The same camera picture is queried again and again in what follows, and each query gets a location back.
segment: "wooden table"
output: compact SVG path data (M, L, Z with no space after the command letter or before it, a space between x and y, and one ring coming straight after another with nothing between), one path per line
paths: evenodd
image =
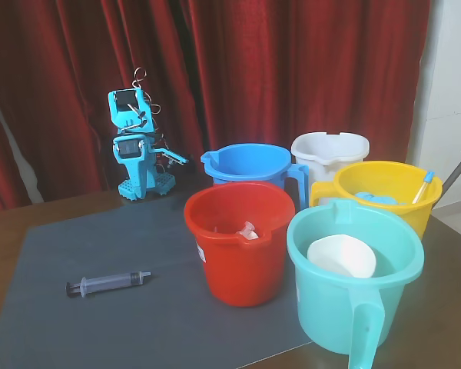
M201 181L195 184L195 189L201 185ZM117 192L107 191L0 212L0 310L29 227L123 204ZM424 271L406 287L374 368L461 368L461 235L431 218L423 243ZM249 368L346 368L347 360L347 356L307 344Z

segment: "blue jug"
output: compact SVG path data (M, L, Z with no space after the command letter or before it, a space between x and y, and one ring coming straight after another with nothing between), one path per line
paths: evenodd
M235 144L205 152L201 162L205 172L220 185L239 181L268 181L284 188L285 178L295 178L299 185L300 209L309 206L309 167L292 164L286 148L267 144Z
M372 278L326 271L306 259L313 241L332 234L348 234L373 249ZM287 230L287 249L295 264L304 332L329 351L349 354L348 368L371 368L405 284L422 272L424 253L416 232L391 212L337 199L297 214Z

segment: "blue robot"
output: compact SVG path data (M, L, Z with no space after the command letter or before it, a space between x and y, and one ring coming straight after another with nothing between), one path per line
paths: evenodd
M114 156L126 167L129 176L118 186L120 195L134 201L145 198L147 191L167 194L176 180L167 172L157 172L157 153L169 158L170 164L183 165L187 159L166 148L155 147L164 138L154 129L151 106L141 88L112 91L108 101L111 120L118 127L113 140Z

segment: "bucket rim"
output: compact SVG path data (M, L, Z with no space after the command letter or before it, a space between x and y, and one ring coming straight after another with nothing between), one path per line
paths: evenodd
M292 198L289 196L288 193L286 193L283 189L280 187L276 186L275 184L271 184L270 182L265 182L265 181L239 181L239 182L230 182L230 183L225 183L225 184L219 184L215 185L209 188L205 188L202 191L197 192L196 194L193 194L187 201L186 205L184 206L184 220L186 221L187 227L190 229L191 233L196 237L203 237L206 238L207 240L212 240L212 241L229 241L229 240L234 240L234 241L240 241L242 244L251 244L251 243L258 243L262 241L266 241L265 238L257 238L254 240L247 240L244 238L241 234L228 234L228 233L219 233L219 232L213 232L213 231L207 231L197 225L193 219L191 219L190 216L190 211L196 201L200 199L201 197L205 196L206 194L212 192L212 191L222 191L225 188L231 188L231 187L248 187L248 186L259 186L262 188L267 188L270 191L275 192L276 196L282 196L283 199L288 202L288 208L285 208L282 214L282 222L283 224L281 226L277 226L274 228L265 228L263 229L263 233L266 235L271 234L271 232L276 231L278 228L281 227L286 227L288 226L290 220L294 217L295 215L295 204Z
M277 151L281 151L285 155L288 155L288 162L280 163L277 166L276 171L270 171L267 173L263 173L261 175L233 175L231 173L224 173L222 171L218 171L215 169L211 162L211 155L212 154L220 154L221 152L227 151L227 150L232 150L234 148L239 148L239 147L266 147L266 148L272 148ZM205 173L210 175L213 178L220 179L222 181L232 181L232 182L239 182L239 181L268 181L272 178L275 178L282 173L284 173L291 165L292 165L292 155L290 154L290 151L288 151L286 148L282 148L281 146L276 146L276 145L270 145L270 144L262 144L262 143L242 143L242 144L232 144L228 146L224 146L222 148L219 148L218 150L213 150L213 151L207 151L201 156L201 162L204 163L204 169Z
M343 156L337 156L335 158L331 159L325 159L317 155L312 155L312 154L306 154L302 151L299 151L297 149L297 146L299 145L299 141L301 139L305 139L307 136L313 136L313 135L326 135L326 136L340 136L340 135L348 135L348 136L355 136L356 138L359 138L363 142L363 150L359 151L358 153L354 155L343 155ZM295 156L296 158L303 159L303 160L310 160L310 161L315 161L320 163L321 165L332 165L333 163L337 163L339 161L341 162L348 162L348 161L358 161L358 160L363 160L370 151L370 143L367 138L363 137L362 135L358 135L356 133L350 133L350 132L340 132L339 134L334 134L334 133L327 133L327 132L308 132L304 133L303 135L300 135L296 137L294 142L292 142L292 146L290 148L290 151L292 152L292 155Z
M351 206L356 208L361 208L363 211L372 211L377 214L380 214L386 218L389 218L390 221L396 223L399 227L404 228L409 235L410 240L415 244L415 250L412 261L401 271L385 275L382 277L372 277L372 278L354 278L347 277L342 274L333 273L332 271L326 271L315 264L309 262L304 255L300 253L297 246L294 242L294 230L298 223L302 221L306 216L311 213L318 211L325 211L327 209L333 209L333 206L336 203L351 203ZM299 212L290 222L287 229L287 250L290 255L290 259L294 263L296 268L301 268L308 273L314 275L315 277L324 278L330 283L335 284L336 286L342 288L391 288L399 285L405 285L417 279L422 273L423 264L425 261L425 252L423 250L422 241L416 234L416 232L406 223L402 218L393 214L390 211L386 211L379 208L372 208L369 206L364 206L359 204L355 200L349 199L335 199L330 201L327 205L316 206L313 208L308 208Z
M397 204L397 205L388 205L388 204L379 204L376 202L371 202L367 200L363 200L362 198L358 198L354 194L349 193L347 190L345 190L343 187L340 186L340 176L345 173L346 171L351 170L352 168L359 167L361 165L374 165L374 164L379 164L379 163L384 163L388 165L395 165L395 166L400 166L400 167L410 167L414 168L417 171L420 172L420 177L423 179L423 177L426 175L426 171L423 170L422 168L416 167L415 165L410 165L406 163L400 163L398 161L387 161L387 160L369 160L369 161L361 161L359 163L352 163L350 165L347 165L344 168L341 168L334 176L332 182L333 186L335 187L335 190L338 191L338 193L343 197L347 198L350 200L357 201L361 205L365 206L370 206L372 208L377 208L377 209L386 209L389 211L394 212L395 214L405 214L407 212L419 209L419 208L424 208L427 205L434 204L437 200L440 199L441 194L443 193L443 182L442 180L434 176L431 182L431 185L436 186L436 193L434 196L431 198L427 198L423 201L419 201L416 204Z

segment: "white wall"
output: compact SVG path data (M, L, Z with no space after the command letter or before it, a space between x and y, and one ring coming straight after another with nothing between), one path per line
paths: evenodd
M461 0L432 1L415 108L408 161L444 181L461 161ZM458 201L461 176L437 206Z

